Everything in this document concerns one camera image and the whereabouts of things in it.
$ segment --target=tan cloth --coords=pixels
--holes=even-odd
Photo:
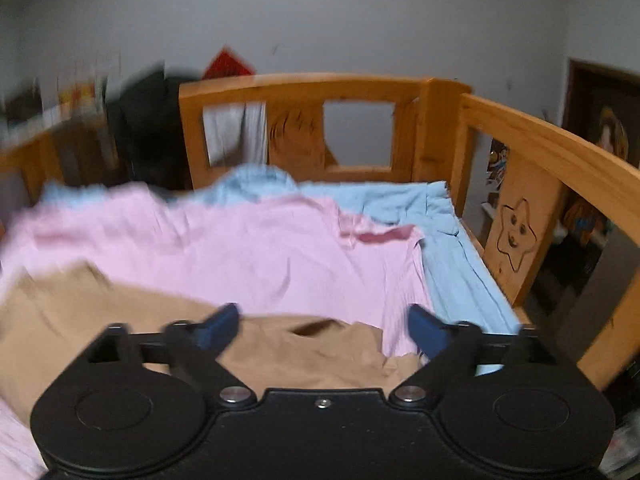
[[[110,283],[90,267],[21,279],[0,314],[0,395],[28,423],[62,370],[108,325],[158,332],[177,319],[200,321],[210,305]],[[309,317],[247,318],[220,362],[260,396],[264,389],[369,388],[387,393],[419,366],[385,358],[382,332]]]

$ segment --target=smiley face drawing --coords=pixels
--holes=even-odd
[[[522,266],[525,254],[533,251],[538,239],[529,224],[529,202],[521,198],[516,207],[500,208],[502,230],[498,237],[498,252],[506,254],[513,272]]]

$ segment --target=wooden crib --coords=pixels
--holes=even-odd
[[[483,248],[485,265],[524,319],[522,304],[573,189],[640,244],[640,171],[561,128],[470,94],[459,82],[337,74],[266,75],[184,85],[180,110],[194,189],[230,168],[211,167],[204,107],[266,103],[268,162],[297,180],[433,182],[445,180],[458,216],[469,186],[478,132],[510,149],[498,214]],[[395,106],[391,164],[340,166],[324,143],[327,101]],[[0,171],[24,173],[35,201],[44,181],[62,172],[49,137],[0,156]],[[599,388],[640,349],[640,278],[636,272],[612,319],[579,362]]]

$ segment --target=pink bedsheet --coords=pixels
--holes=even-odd
[[[34,480],[46,470],[30,431],[0,400],[0,478]]]
[[[244,314],[366,323],[383,330],[383,352],[397,356],[415,351],[406,306],[431,308],[421,238],[412,226],[345,214],[331,199],[169,207],[130,185],[79,210],[27,211],[1,256],[0,295],[22,268],[34,275],[86,260],[113,281],[235,302]]]

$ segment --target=blue cloth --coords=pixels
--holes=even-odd
[[[432,184],[297,184],[273,166],[240,166],[210,187],[179,200],[227,206],[264,197],[301,192],[328,196],[345,211],[365,214],[379,223],[415,224],[424,233],[422,264],[436,315],[461,320],[485,332],[512,334],[520,326],[511,306],[480,259],[455,216],[444,182]],[[99,188],[80,193],[64,188],[44,197],[71,206],[104,197]]]

